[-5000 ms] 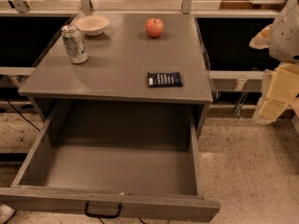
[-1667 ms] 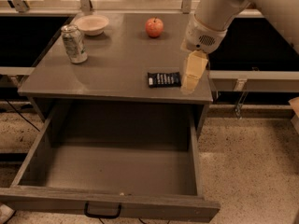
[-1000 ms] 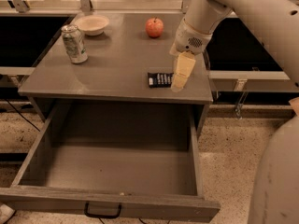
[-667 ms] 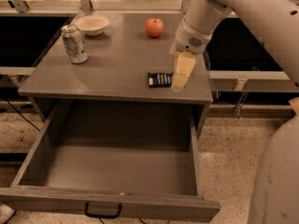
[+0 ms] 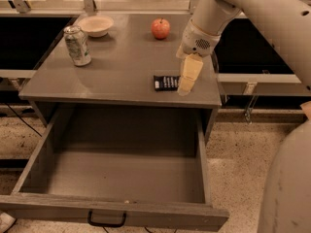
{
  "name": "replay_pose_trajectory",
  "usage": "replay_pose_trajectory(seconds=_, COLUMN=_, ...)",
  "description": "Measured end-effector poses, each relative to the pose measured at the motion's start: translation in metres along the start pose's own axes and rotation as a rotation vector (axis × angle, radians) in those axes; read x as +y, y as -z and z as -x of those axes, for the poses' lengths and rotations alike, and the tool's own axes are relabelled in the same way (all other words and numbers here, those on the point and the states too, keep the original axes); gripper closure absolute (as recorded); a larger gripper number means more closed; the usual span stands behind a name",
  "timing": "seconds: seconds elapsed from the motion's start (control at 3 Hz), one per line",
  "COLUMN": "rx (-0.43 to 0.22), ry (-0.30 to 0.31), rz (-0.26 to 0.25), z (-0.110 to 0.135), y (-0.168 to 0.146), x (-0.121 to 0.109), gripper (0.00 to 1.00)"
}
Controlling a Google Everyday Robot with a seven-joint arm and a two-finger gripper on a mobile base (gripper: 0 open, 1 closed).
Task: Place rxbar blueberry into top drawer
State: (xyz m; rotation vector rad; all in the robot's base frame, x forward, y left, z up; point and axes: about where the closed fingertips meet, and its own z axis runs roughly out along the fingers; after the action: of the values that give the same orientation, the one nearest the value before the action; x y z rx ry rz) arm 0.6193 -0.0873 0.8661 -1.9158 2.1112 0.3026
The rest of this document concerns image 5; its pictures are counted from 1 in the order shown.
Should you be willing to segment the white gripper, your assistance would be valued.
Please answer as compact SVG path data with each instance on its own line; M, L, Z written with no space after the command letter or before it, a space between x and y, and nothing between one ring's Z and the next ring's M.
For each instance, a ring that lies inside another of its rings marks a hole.
M219 40L220 36L201 31L192 20L188 22L176 52L177 58L184 59L177 90L179 95L186 96L191 92L203 67L202 57L211 55Z

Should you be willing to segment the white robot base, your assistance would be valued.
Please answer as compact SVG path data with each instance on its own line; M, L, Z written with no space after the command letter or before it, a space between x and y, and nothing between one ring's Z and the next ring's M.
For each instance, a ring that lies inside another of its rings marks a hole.
M286 137L265 181L258 233L311 233L311 121Z

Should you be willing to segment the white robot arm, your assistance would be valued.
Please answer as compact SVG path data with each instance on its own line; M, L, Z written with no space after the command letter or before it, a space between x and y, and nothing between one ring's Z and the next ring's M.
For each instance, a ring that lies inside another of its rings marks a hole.
M198 63L212 54L226 26L245 15L311 89L311 14L300 0L199 0L184 30L176 56Z

